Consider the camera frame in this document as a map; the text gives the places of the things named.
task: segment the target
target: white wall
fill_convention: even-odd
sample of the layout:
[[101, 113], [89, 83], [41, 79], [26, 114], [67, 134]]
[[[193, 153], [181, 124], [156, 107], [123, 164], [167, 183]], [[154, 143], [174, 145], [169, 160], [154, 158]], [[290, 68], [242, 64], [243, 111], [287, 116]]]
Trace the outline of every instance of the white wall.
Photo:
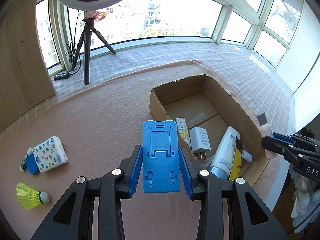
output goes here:
[[320, 59], [317, 60], [306, 80], [294, 93], [294, 101], [296, 108], [295, 130], [297, 132], [320, 113]]
[[276, 73], [295, 92], [308, 75], [320, 51], [320, 23], [304, 2], [300, 24], [291, 48], [284, 55]]

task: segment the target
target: metal screw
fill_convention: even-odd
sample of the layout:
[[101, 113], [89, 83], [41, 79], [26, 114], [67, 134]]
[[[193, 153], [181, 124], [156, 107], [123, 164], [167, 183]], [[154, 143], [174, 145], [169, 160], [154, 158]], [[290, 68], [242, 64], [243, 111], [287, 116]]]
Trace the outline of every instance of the metal screw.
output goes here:
[[114, 169], [113, 171], [112, 171], [112, 174], [113, 175], [119, 175], [119, 174], [121, 174], [121, 169]]
[[202, 171], [200, 171], [200, 174], [201, 174], [202, 176], [208, 176], [208, 175], [209, 175], [209, 171], [207, 171], [207, 170], [202, 170]]
[[84, 183], [85, 182], [85, 177], [77, 178], [76, 182], [79, 183], [79, 184]]
[[243, 178], [237, 178], [237, 179], [236, 179], [236, 182], [237, 182], [238, 184], [244, 184], [244, 183], [245, 183], [245, 180], [244, 180]]

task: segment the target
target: tripod leg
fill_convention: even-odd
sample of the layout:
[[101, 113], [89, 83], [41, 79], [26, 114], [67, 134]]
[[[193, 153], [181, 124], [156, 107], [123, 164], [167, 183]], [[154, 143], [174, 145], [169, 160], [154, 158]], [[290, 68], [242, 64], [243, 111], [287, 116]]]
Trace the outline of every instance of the tripod leg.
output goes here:
[[106, 39], [101, 35], [101, 33], [96, 28], [92, 28], [92, 31], [104, 43], [104, 45], [112, 52], [112, 54], [116, 54], [115, 50], [110, 46], [110, 44], [106, 41]]
[[89, 85], [89, 67], [90, 67], [90, 46], [91, 46], [91, 35], [92, 32], [87, 30], [84, 32], [84, 68], [83, 68], [83, 76], [84, 76], [84, 84]]
[[72, 64], [72, 70], [74, 70], [74, 68], [77, 65], [77, 61], [79, 58], [80, 49], [82, 47], [83, 41], [84, 41], [84, 31], [81, 33], [81, 36], [80, 36], [80, 40], [79, 40], [78, 47], [77, 47], [76, 54], [75, 54], [75, 60], [73, 61], [73, 64]]

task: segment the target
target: lotion bottle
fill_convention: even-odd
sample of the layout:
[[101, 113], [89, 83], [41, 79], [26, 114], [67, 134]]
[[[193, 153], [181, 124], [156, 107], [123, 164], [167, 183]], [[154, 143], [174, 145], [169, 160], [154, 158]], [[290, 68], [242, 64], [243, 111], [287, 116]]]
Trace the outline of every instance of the lotion bottle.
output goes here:
[[[263, 137], [265, 137], [267, 135], [270, 136], [270, 137], [274, 137], [273, 136], [273, 131], [271, 129], [271, 125], [268, 123], [265, 113], [257, 115], [257, 119], [258, 119], [258, 122], [260, 124], [261, 137], [263, 138]], [[273, 159], [274, 157], [277, 156], [277, 154], [274, 153], [274, 152], [270, 152], [268, 150], [265, 150], [265, 151], [266, 151], [267, 159]]]
[[237, 137], [240, 139], [240, 134], [229, 126], [210, 164], [209, 171], [220, 179], [228, 179], [230, 175]]

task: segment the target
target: white phone charger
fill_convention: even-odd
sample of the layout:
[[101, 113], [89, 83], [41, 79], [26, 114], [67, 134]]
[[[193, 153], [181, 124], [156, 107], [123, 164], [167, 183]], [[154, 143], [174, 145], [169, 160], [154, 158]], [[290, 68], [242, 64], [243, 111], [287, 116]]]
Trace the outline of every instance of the white phone charger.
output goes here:
[[199, 159], [207, 158], [205, 151], [211, 150], [207, 130], [195, 126], [189, 131], [191, 140], [191, 150], [199, 155]]

